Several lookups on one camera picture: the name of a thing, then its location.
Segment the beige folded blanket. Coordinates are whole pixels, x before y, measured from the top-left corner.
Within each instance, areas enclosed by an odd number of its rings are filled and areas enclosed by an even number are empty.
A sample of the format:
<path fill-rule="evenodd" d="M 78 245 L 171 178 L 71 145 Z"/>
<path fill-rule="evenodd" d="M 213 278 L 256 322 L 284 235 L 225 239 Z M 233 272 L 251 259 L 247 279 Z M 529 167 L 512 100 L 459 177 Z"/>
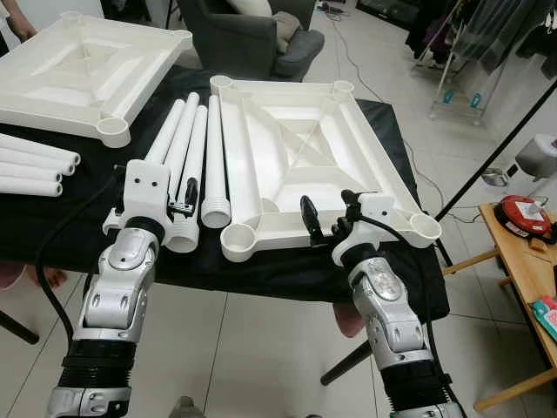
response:
<path fill-rule="evenodd" d="M 275 12 L 273 20 L 276 24 L 276 51 L 286 53 L 295 33 L 302 29 L 301 21 L 285 11 Z"/>

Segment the teal pink wipes pack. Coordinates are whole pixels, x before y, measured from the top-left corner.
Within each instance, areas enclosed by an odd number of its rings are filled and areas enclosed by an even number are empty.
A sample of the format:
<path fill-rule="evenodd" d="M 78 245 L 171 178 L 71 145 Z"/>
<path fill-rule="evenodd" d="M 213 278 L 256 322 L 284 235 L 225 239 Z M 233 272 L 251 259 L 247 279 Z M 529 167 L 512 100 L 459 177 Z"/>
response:
<path fill-rule="evenodd" d="M 553 296 L 542 296 L 529 303 L 534 321 L 540 324 L 541 329 L 548 334 L 554 342 L 557 341 L 557 299 Z"/>

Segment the white plastic table top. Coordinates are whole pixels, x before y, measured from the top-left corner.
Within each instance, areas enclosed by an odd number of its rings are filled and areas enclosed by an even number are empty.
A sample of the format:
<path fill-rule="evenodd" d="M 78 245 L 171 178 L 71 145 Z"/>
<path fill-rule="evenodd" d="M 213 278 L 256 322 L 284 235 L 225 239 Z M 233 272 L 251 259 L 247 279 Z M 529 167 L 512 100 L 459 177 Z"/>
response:
<path fill-rule="evenodd" d="M 255 253 L 309 247 L 299 199 L 309 196 L 325 233 L 341 218 L 343 190 L 395 199 L 389 226 L 410 246 L 440 238 L 438 220 L 421 210 L 353 86 L 211 79 L 220 99 L 232 220 L 220 231 L 228 261 Z"/>
<path fill-rule="evenodd" d="M 188 30 L 67 11 L 0 57 L 0 124 L 131 142 L 131 123 L 183 51 Z"/>

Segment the black table leg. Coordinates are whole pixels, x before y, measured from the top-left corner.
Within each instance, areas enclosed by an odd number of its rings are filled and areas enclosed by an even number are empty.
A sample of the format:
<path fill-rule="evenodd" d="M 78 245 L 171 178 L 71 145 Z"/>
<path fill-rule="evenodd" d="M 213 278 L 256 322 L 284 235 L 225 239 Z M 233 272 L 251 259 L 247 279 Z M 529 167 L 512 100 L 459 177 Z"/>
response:
<path fill-rule="evenodd" d="M 23 323 L 13 319 L 3 310 L 0 310 L 0 327 L 11 332 L 20 340 L 27 342 L 28 345 L 36 345 L 40 341 L 40 337 L 36 332 L 31 331 Z"/>
<path fill-rule="evenodd" d="M 329 386 L 342 375 L 350 373 L 355 367 L 366 362 L 367 358 L 372 355 L 372 347 L 369 342 L 362 342 L 361 345 L 355 347 L 345 358 L 339 360 L 337 365 L 330 367 L 325 374 L 319 378 L 322 386 Z"/>

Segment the person left hand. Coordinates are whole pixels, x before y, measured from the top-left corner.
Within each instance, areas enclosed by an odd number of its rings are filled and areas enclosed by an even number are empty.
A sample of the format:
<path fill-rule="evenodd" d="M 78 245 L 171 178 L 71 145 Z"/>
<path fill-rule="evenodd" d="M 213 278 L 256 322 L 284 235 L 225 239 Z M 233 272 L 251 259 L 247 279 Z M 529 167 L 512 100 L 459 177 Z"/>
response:
<path fill-rule="evenodd" d="M 23 13 L 7 16 L 4 18 L 4 21 L 8 24 L 9 29 L 20 43 L 25 43 L 25 41 L 31 39 L 38 33 L 35 25 L 33 25 Z"/>

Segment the black tv cabinet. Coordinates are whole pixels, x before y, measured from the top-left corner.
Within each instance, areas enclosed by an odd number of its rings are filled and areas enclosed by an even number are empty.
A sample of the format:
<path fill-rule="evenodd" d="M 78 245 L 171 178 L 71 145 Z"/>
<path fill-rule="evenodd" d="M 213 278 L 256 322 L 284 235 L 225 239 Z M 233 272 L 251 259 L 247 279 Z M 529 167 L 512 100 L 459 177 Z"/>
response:
<path fill-rule="evenodd" d="M 409 29 L 420 12 L 420 0 L 357 0 L 357 9 Z"/>

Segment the metal bowl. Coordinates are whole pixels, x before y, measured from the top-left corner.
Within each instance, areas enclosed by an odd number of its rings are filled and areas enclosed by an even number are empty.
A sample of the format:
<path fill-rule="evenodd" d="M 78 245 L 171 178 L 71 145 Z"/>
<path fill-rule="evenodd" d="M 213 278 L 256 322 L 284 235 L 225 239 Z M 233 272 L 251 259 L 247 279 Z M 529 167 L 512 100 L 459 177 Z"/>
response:
<path fill-rule="evenodd" d="M 507 187 L 509 184 L 509 177 L 501 168 L 488 167 L 481 173 L 479 179 L 482 180 L 487 186 L 502 188 Z"/>

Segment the black stand pole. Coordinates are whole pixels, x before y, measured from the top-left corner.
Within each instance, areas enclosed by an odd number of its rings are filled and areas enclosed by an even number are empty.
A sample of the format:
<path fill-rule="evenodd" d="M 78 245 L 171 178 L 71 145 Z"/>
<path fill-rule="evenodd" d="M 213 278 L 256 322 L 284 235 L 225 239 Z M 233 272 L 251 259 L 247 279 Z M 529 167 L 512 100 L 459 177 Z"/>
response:
<path fill-rule="evenodd" d="M 433 216 L 435 220 L 443 220 L 454 209 L 454 207 L 456 207 L 456 204 L 459 202 L 459 200 L 461 200 L 463 196 L 466 195 L 470 188 L 473 187 L 473 184 L 476 184 L 480 176 L 484 174 L 484 171 L 491 166 L 494 160 L 496 160 L 510 144 L 512 144 L 513 140 L 518 137 L 526 124 L 528 124 L 530 120 L 534 118 L 534 115 L 537 115 L 537 112 L 540 111 L 540 108 L 544 106 L 549 97 L 554 94 L 554 89 L 556 89 L 556 86 L 557 81 L 553 81 L 548 86 L 548 88 L 546 88 L 544 94 L 542 94 L 540 98 L 534 101 L 532 108 L 530 108 L 529 111 L 527 111 L 526 114 L 522 116 L 521 119 L 519 119 L 519 122 L 514 125 L 514 128 L 505 136 L 504 139 L 501 140 L 500 143 L 498 143 L 498 146 L 490 151 L 490 154 L 484 160 L 484 163 L 482 163 L 477 168 L 477 170 L 474 171 L 473 174 L 471 174 L 470 178 L 461 185 L 461 188 L 459 188 L 456 194 L 454 194 L 453 197 L 448 200 L 448 202 L 443 204 L 441 211 L 438 212 L 437 215 Z"/>

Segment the white floor appliance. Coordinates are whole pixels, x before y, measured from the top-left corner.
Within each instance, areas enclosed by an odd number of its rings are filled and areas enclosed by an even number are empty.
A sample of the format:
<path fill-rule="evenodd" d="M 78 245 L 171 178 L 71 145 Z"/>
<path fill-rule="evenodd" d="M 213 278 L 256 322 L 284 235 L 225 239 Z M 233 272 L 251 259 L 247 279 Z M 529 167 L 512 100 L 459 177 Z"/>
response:
<path fill-rule="evenodd" d="M 553 178 L 557 172 L 557 137 L 537 134 L 521 148 L 514 163 L 519 170 L 535 179 Z"/>

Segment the dark hanging clothes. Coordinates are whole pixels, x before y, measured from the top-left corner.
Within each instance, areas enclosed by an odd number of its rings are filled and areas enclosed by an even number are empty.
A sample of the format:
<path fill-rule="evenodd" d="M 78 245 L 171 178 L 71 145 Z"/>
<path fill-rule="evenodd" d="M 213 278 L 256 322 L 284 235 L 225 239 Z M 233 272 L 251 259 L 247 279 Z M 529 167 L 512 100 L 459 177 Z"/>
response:
<path fill-rule="evenodd" d="M 450 56 L 477 61 L 496 71 L 513 49 L 521 58 L 554 58 L 557 37 L 544 23 L 556 11 L 556 0 L 420 0 L 405 45 L 415 60 L 428 52 L 437 64 Z"/>

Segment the grey robot left leg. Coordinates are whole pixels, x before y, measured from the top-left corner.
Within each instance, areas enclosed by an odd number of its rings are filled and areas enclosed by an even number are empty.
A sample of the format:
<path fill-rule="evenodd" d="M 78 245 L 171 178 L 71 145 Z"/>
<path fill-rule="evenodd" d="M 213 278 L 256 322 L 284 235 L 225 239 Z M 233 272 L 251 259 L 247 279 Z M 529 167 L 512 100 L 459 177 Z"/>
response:
<path fill-rule="evenodd" d="M 189 395 L 180 395 L 167 418 L 207 418 Z"/>

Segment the wooden side table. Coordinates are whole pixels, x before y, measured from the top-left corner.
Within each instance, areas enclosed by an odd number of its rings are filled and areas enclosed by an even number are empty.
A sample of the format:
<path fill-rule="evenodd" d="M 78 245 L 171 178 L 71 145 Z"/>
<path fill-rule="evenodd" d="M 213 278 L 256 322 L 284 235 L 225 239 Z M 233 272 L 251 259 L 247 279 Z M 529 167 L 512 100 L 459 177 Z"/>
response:
<path fill-rule="evenodd" d="M 548 362 L 548 367 L 542 373 L 535 374 L 521 382 L 506 388 L 500 393 L 490 395 L 486 399 L 476 401 L 473 409 L 482 413 L 501 403 L 511 401 L 518 395 L 529 393 L 534 389 L 548 385 L 557 377 L 557 342 L 542 326 L 540 320 L 534 318 L 532 305 L 536 301 L 556 296 L 554 286 L 554 267 L 556 266 L 556 252 L 544 243 L 534 243 L 532 240 L 523 239 L 506 230 L 499 224 L 494 215 L 493 203 L 481 204 L 479 215 L 484 220 L 487 230 L 491 234 L 494 247 L 472 258 L 443 268 L 442 274 L 451 275 L 466 270 L 478 263 L 501 259 L 507 271 L 507 276 L 499 284 L 513 288 L 518 296 L 522 312 L 529 319 L 534 331 L 534 338 L 540 343 L 540 351 Z"/>

